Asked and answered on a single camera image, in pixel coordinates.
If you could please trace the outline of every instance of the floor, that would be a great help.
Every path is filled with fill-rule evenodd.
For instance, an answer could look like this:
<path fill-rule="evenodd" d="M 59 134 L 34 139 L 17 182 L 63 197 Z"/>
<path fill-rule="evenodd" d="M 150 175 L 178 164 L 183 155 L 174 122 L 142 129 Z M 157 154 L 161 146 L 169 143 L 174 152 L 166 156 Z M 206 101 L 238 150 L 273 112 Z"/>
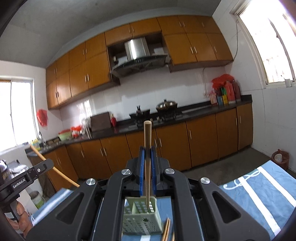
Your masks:
<path fill-rule="evenodd" d="M 270 158 L 265 154 L 248 147 L 224 159 L 185 171 L 184 174 L 188 178 L 196 180 L 201 177 L 208 177 L 217 185 L 222 185 L 249 173 L 268 160 Z M 287 172 L 296 179 L 295 172 L 289 169 Z"/>

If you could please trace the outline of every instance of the pot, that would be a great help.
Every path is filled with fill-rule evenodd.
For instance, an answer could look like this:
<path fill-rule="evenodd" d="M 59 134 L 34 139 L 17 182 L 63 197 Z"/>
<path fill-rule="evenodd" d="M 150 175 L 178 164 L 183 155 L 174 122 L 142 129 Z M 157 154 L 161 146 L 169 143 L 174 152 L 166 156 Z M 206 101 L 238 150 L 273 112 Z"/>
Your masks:
<path fill-rule="evenodd" d="M 178 106 L 178 103 L 176 103 L 173 100 L 167 101 L 166 99 L 163 100 L 162 103 L 159 103 L 156 106 L 157 111 L 166 111 L 166 110 L 174 110 Z"/>

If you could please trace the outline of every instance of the window frame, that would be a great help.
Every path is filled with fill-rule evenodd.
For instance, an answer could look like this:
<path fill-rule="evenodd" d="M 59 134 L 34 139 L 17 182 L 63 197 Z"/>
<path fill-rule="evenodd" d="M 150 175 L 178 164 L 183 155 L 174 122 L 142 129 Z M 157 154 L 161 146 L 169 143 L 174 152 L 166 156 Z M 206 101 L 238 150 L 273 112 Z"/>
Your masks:
<path fill-rule="evenodd" d="M 34 80 L 31 78 L 25 78 L 25 77 L 1 77 L 0 76 L 0 82 L 8 82 L 10 83 L 10 90 L 12 88 L 12 82 L 21 82 L 21 83 L 30 83 L 30 102 L 31 102 L 31 110 L 32 110 L 32 115 L 33 115 L 33 125 L 34 125 L 34 130 L 36 137 L 38 137 L 39 133 L 39 126 L 37 123 L 37 117 L 36 117 L 36 107 L 35 107 L 35 95 L 34 95 Z M 12 123 L 12 130 L 13 130 L 13 135 L 15 138 L 15 130 L 13 127 L 13 121 L 12 121 L 12 109 L 11 109 L 11 92 L 10 92 L 10 116 L 11 116 L 11 123 Z M 15 148 L 18 148 L 20 146 L 23 146 L 23 144 L 16 144 L 15 146 L 5 149 L 3 151 L 0 151 L 1 154 L 6 153 L 7 151 L 13 150 Z"/>
<path fill-rule="evenodd" d="M 266 74 L 266 70 L 263 64 L 263 60 L 261 58 L 261 55 L 259 53 L 259 50 L 255 44 L 255 41 L 253 39 L 253 37 L 251 36 L 248 28 L 246 27 L 246 25 L 244 24 L 244 22 L 242 21 L 242 19 L 240 18 L 240 15 L 243 13 L 243 11 L 249 6 L 249 4 L 251 3 L 252 0 L 239 0 L 237 2 L 237 4 L 234 6 L 234 8 L 230 11 L 230 14 L 232 14 L 234 16 L 234 18 L 236 19 L 237 23 L 239 24 L 241 31 L 243 33 L 243 35 L 245 36 L 247 43 L 251 49 L 253 58 L 255 60 L 255 64 L 259 73 L 259 78 L 260 78 L 260 82 L 261 82 L 261 86 L 262 88 L 280 88 L 280 87 L 286 87 L 286 84 L 284 81 L 282 82 L 273 82 L 273 83 L 269 83 L 268 82 L 268 78 L 267 78 L 267 74 Z M 273 27 L 273 29 L 275 30 L 276 34 L 278 34 L 278 31 L 275 29 L 275 27 L 273 26 L 273 23 L 271 22 L 271 26 Z M 289 67 L 291 70 L 291 74 L 292 74 L 292 80 L 291 80 L 291 84 L 292 86 L 296 86 L 296 77 L 295 77 L 295 73 L 293 71 L 293 66 L 289 57 L 289 54 L 287 52 L 287 49 L 282 41 L 282 38 L 279 36 L 279 40 L 283 46 L 284 52 L 286 54 L 288 63 L 289 63 Z"/>

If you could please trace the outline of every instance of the tile backsplash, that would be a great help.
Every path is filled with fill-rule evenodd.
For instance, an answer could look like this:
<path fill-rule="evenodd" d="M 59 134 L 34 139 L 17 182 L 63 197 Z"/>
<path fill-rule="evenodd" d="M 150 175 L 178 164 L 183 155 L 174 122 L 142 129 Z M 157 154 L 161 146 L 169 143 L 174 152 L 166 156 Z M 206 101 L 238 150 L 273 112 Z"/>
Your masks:
<path fill-rule="evenodd" d="M 211 80 L 225 74 L 224 67 L 190 69 L 170 73 L 168 67 L 133 74 L 120 79 L 120 86 L 107 89 L 61 108 L 63 128 L 81 123 L 82 118 L 109 111 L 118 121 L 130 118 L 129 114 L 141 109 L 156 112 L 163 99 L 174 100 L 178 106 L 209 100 Z"/>

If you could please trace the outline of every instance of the green plastic basket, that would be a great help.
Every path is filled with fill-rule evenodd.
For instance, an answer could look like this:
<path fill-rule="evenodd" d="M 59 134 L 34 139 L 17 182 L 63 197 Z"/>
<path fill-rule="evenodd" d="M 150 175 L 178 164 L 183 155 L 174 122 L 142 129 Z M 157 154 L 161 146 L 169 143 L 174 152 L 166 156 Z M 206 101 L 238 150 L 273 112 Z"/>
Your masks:
<path fill-rule="evenodd" d="M 149 207 L 146 197 L 127 197 L 123 211 L 122 232 L 129 235 L 153 235 L 163 233 L 156 198 L 151 196 Z"/>

